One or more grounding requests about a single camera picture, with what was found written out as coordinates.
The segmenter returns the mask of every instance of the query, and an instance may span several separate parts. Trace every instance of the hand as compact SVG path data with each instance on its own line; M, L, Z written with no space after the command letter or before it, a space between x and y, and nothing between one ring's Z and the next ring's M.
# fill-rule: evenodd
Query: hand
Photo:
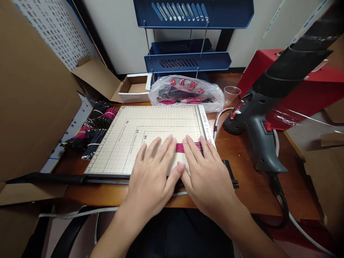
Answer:
M233 203L239 201L235 195L227 167L210 141L200 137L202 156L189 135L183 140L190 175L185 169L182 181L186 191L198 209L216 223L226 216Z
M160 140L158 137L148 148L146 144L140 148L130 176L128 195L124 201L130 203L135 209L134 212L140 213L147 222L170 200L185 169L185 164L179 162L167 178L176 149L176 139L170 135L153 156Z

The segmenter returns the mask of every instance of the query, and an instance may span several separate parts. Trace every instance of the clear plastic cup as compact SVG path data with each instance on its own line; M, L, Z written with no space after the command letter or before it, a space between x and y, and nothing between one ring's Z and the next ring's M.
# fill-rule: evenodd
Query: clear plastic cup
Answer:
M234 86L227 86L223 89L223 93L225 95L225 106L228 106L241 94L241 90Z

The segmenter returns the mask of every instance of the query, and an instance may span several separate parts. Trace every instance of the white cable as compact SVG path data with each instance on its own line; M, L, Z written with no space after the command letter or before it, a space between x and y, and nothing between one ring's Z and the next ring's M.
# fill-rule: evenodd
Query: white cable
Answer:
M279 151L280 151L280 141L279 141L279 138L278 138L278 134L277 134L277 131L275 129L272 130L273 131L273 135L274 135L274 138L275 138L275 150L276 150L276 155L278 156L279 154ZM276 196L277 197L277 200L279 201L280 205L282 206L283 208L283 202L282 202L282 199L279 195ZM323 246L321 246L319 243L317 243L314 239L312 239L301 227L300 225L297 223L297 221L294 219L293 215L291 215L291 213L289 212L289 219L290 221L294 224L294 226L300 231L300 233L302 235L305 236L305 238L307 238L313 245L315 245L317 248L319 248L321 251L323 251L324 253L327 253L329 254L330 256L332 257L337 257L334 253L328 251L326 248L324 248Z
M275 137L275 151L276 151L276 155L278 156L279 155L279 151L280 151L280 141L279 141L279 138L278 138L278 134L277 134L277 131L276 131L276 129L273 129L272 130L272 132L273 132L273 136Z
M96 216L96 225L95 225L95 227L94 227L94 245L97 244L98 219L99 219L99 213L97 213L97 216Z
M214 125L214 128L216 128L216 130L214 129L214 142L216 141L216 135L218 134L217 128L218 128L218 123L219 123L220 116L222 115L223 112L225 112L225 111L227 111L227 110L231 110L231 109L234 109L234 108L232 108L232 107L226 108L226 109L222 110L222 111L218 114L218 116L217 116L217 118L216 118L216 120L215 120L215 125Z
M52 214L52 213L41 213L38 217L51 217L51 218L59 218L59 219L74 219L86 215L91 215L99 212L107 212L107 211L116 211L118 207L107 207L107 208L100 208L90 211L85 211L81 213L72 213L72 214Z

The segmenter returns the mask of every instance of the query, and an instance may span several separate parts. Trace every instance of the pegboard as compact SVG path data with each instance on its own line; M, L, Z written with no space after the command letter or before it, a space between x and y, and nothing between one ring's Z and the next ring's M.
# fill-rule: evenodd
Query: pegboard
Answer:
M95 46L67 1L12 0L12 2L70 71L76 68L77 61L86 55L100 59ZM54 169L64 153L60 143L79 131L94 107L94 103L87 97L81 94L79 96L82 100L81 107L56 148L51 152L41 173L50 173Z
M85 55L98 56L72 7L65 0L12 0L71 71Z

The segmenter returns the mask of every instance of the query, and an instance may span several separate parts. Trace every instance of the wire bundle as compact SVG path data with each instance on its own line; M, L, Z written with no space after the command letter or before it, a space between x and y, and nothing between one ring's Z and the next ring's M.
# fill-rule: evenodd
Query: wire bundle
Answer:
M94 119L93 124L96 125L98 128L108 129L117 114L117 110L113 107L108 108L107 111Z
M204 99L201 97L190 97L186 99L165 99L162 98L159 100L159 103L165 104L165 105L173 105L175 103L184 103L184 104L203 104L203 103L212 103L212 100L210 98Z
M86 149L86 130L92 129L91 126L83 126L80 131L71 139L61 143L60 146L71 152L84 151Z
M200 150L200 152L202 153L203 155L203 149L202 149L202 145L201 145L201 142L195 142L197 148ZM183 147L183 144L182 143L177 143L176 145L176 151L175 152L180 152L180 153L185 153L184 152L184 147Z
M100 117L101 115L103 115L107 111L107 109L109 107L111 107L111 103L110 102L106 102L106 101L99 101L99 102L97 102L97 104L94 106L94 109L93 109L92 113L86 119L85 124L86 125L93 125L94 124L94 120L97 117Z
M81 157L82 159L91 160L96 153L107 129L90 129L86 130L87 148Z

